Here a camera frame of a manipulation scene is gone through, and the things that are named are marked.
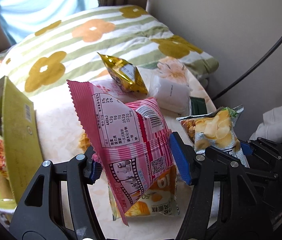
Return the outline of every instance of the white wall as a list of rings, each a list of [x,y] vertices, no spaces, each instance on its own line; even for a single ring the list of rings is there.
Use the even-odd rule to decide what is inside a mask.
[[[149,0],[148,11],[219,60],[210,77],[210,96],[249,69],[282,35],[282,0]],[[262,122],[262,113],[282,105],[282,45],[214,103],[244,104],[235,132],[248,139]]]

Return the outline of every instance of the pink snack bag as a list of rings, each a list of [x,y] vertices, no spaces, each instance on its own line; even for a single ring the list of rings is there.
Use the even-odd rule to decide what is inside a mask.
[[[171,130],[155,98],[123,104],[90,82],[68,85],[94,160],[101,162],[127,225],[124,213],[173,164]]]

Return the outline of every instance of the striped blanket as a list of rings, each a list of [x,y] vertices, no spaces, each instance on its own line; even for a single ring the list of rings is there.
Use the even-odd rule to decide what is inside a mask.
[[[28,97],[66,83],[107,74],[99,55],[123,58],[154,69],[159,59],[174,57],[198,78],[218,62],[174,35],[138,6],[98,7],[54,22],[0,53],[4,75]]]

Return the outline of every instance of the metal bolt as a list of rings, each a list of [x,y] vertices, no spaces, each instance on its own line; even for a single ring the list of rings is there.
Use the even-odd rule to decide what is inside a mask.
[[[84,154],[78,154],[76,157],[75,157],[78,161],[80,160],[83,160],[85,158],[85,155]]]
[[[238,164],[237,162],[235,162],[235,161],[232,161],[230,164],[231,164],[231,166],[232,166],[233,168],[236,168],[236,167],[239,166],[239,164]]]
[[[50,164],[51,164],[50,161],[44,161],[44,162],[42,163],[42,166],[47,167],[47,166],[49,166]]]
[[[204,155],[198,154],[198,155],[196,156],[196,159],[201,162],[201,161],[204,161],[204,160],[205,160],[205,157],[204,157]]]

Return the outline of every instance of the open box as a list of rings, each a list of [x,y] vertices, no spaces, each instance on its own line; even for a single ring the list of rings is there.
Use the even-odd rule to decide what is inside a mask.
[[[0,121],[9,176],[0,175],[0,211],[10,213],[43,159],[33,103],[6,76],[0,79]]]

